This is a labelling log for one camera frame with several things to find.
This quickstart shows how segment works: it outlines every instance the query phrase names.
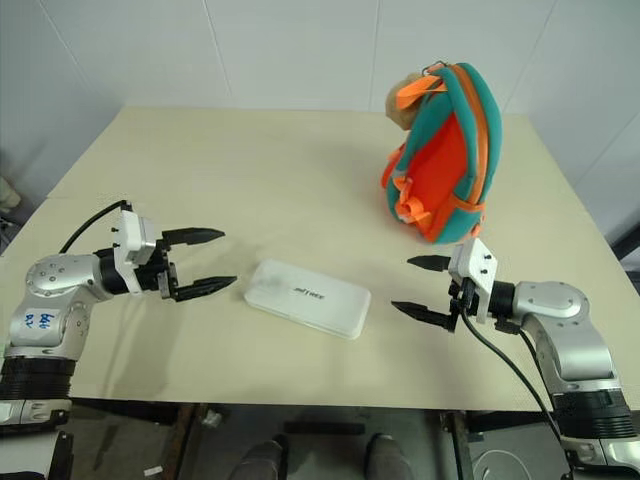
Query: wall tile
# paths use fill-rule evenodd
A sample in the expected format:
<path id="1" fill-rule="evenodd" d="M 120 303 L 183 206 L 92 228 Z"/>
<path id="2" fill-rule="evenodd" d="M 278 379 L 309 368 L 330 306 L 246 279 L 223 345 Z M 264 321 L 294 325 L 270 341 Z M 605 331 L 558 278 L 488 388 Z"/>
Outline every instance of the wall tile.
<path id="1" fill-rule="evenodd" d="M 640 115 L 576 185 L 600 231 L 612 241 L 640 222 Z"/>
<path id="2" fill-rule="evenodd" d="M 442 59 L 471 63 L 503 107 L 533 51 L 553 0 L 382 0 L 371 109 L 389 88 Z"/>
<path id="3" fill-rule="evenodd" d="M 90 91 L 37 0 L 0 2 L 0 173 L 38 205 L 117 113 Z"/>
<path id="4" fill-rule="evenodd" d="M 572 184 L 640 110 L 638 25 L 636 0 L 560 0 L 509 104 Z"/>
<path id="5" fill-rule="evenodd" d="M 87 77 L 128 105 L 228 101 L 209 21 L 198 0 L 47 0 Z"/>
<path id="6" fill-rule="evenodd" d="M 367 110 L 371 0 L 206 0 L 235 104 Z"/>

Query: beige tabletop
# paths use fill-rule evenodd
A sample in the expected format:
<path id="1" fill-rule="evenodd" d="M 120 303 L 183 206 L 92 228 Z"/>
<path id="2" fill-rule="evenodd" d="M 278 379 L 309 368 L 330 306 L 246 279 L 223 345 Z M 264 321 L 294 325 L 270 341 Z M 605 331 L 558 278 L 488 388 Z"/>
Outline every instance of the beige tabletop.
<path id="1" fill-rule="evenodd" d="M 562 280 L 586 292 L 627 401 L 640 408 L 640 299 L 524 117 L 504 119 L 504 148 L 481 234 L 502 280 Z M 176 304 L 157 293 L 98 304 L 73 377 L 80 397 L 269 404 L 533 410 L 515 375 L 460 323 L 455 335 L 391 300 L 446 311 L 446 274 L 405 260 L 448 253 L 396 223 L 379 177 L 403 138 L 380 114 L 126 108 L 53 190 L 0 258 L 0 325 L 28 267 L 121 197 L 158 230 L 227 236 L 172 251 L 181 283 L 238 275 L 217 294 Z M 70 253 L 112 242 L 115 215 Z M 372 293 L 361 337 L 343 340 L 254 310 L 242 298 L 275 258 Z M 515 336 L 479 327 L 542 391 Z"/>

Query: floor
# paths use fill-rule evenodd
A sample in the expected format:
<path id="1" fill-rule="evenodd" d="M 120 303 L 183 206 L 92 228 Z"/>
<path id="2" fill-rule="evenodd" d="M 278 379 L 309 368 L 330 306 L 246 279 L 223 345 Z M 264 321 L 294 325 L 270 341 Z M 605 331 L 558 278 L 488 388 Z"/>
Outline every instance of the floor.
<path id="1" fill-rule="evenodd" d="M 74 436 L 72 480 L 133 480 L 162 463 L 171 427 L 74 405 L 62 430 Z"/>
<path id="2" fill-rule="evenodd" d="M 251 446 L 282 432 L 285 422 L 364 427 L 364 433 L 357 435 L 288 435 L 290 480 L 362 480 L 365 446 L 377 432 L 396 438 L 416 480 L 457 479 L 451 437 L 442 432 L 436 412 L 247 405 L 217 407 L 217 411 L 223 417 L 218 427 L 194 425 L 180 480 L 226 480 Z M 160 475 L 145 477 L 143 472 L 162 464 L 170 427 L 74 407 L 65 430 L 75 437 L 73 480 L 159 480 Z M 489 432 L 471 440 L 476 480 L 553 480 L 566 471 L 562 451 L 544 424 Z"/>
<path id="3" fill-rule="evenodd" d="M 20 226 L 18 224 L 10 222 L 0 215 L 0 255 L 2 255 L 16 235 L 18 235 L 18 232 L 20 232 Z"/>

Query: metal frame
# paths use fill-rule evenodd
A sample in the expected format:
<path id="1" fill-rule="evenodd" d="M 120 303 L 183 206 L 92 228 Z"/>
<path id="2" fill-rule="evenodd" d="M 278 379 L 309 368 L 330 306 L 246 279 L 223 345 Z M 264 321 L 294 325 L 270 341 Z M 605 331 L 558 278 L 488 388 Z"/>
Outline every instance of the metal frame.
<path id="1" fill-rule="evenodd" d="M 100 398 L 72 398 L 72 402 L 73 406 L 89 407 L 124 417 L 155 422 L 161 425 L 175 424 L 180 407 L 185 405 L 174 402 L 143 402 Z"/>
<path id="2" fill-rule="evenodd" d="M 460 410 L 444 412 L 441 421 L 443 430 L 451 433 L 458 480 L 474 480 L 466 413 Z"/>
<path id="3" fill-rule="evenodd" d="M 466 418 L 469 433 L 484 433 L 545 422 L 542 412 L 467 412 Z"/>
<path id="4" fill-rule="evenodd" d="M 640 247 L 640 223 L 613 242 L 611 250 L 618 260 L 622 260 L 638 247 Z"/>

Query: orange backpack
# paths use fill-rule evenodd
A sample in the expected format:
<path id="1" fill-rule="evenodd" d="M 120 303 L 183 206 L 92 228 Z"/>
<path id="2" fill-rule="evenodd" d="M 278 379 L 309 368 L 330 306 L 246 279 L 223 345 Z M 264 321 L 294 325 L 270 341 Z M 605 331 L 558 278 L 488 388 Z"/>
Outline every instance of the orange backpack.
<path id="1" fill-rule="evenodd" d="M 431 243 L 476 235 L 502 143 L 500 110 L 469 64 L 438 63 L 398 91 L 396 104 L 421 105 L 407 141 L 382 176 L 391 213 Z"/>

